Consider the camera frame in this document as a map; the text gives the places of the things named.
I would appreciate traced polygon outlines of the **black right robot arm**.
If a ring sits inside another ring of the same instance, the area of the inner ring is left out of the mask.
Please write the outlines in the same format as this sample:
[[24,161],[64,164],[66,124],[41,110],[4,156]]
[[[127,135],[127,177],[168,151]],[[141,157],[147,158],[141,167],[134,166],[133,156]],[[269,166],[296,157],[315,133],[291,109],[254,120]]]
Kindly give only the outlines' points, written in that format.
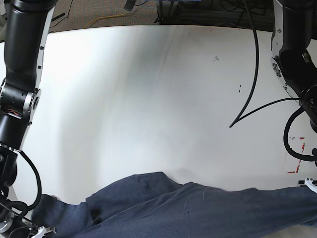
[[56,1],[12,0],[4,40],[6,76],[0,86],[0,233],[5,238],[42,237],[53,232],[26,218],[40,202],[41,180],[35,166],[37,196],[31,205],[8,199],[22,150],[37,108],[44,49]]

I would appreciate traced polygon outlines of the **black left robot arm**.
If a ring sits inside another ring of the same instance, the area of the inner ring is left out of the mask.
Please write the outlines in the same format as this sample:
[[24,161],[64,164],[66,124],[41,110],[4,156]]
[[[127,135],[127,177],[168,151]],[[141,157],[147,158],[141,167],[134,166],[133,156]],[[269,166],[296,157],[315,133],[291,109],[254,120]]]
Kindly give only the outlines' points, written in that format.
[[288,143],[292,122],[302,113],[310,119],[311,128],[317,129],[317,68],[307,50],[313,37],[315,0],[273,1],[273,33],[271,64],[284,90],[292,98],[299,98],[299,108],[288,119],[283,143],[292,157],[316,163],[317,150],[311,155],[294,151]]

